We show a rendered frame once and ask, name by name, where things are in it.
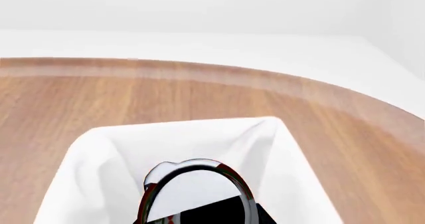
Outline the tin can with shiny lid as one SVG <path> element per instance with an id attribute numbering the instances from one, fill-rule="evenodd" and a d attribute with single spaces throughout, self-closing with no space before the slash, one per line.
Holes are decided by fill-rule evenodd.
<path id="1" fill-rule="evenodd" d="M 214 160 L 162 162 L 143 182 L 139 224 L 259 224 L 241 176 Z"/>

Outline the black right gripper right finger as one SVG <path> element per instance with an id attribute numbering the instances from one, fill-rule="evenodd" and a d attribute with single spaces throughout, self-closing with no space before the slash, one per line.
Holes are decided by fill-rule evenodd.
<path id="1" fill-rule="evenodd" d="M 259 224 L 277 224 L 259 203 L 256 203 L 256 208 L 258 212 Z"/>

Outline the white basket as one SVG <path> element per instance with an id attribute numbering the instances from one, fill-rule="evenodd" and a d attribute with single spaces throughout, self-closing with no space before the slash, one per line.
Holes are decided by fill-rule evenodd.
<path id="1" fill-rule="evenodd" d="M 343 224 L 297 142 L 271 116 L 89 130 L 69 147 L 33 224 L 133 224 L 149 171 L 196 158 L 239 173 L 277 224 Z"/>

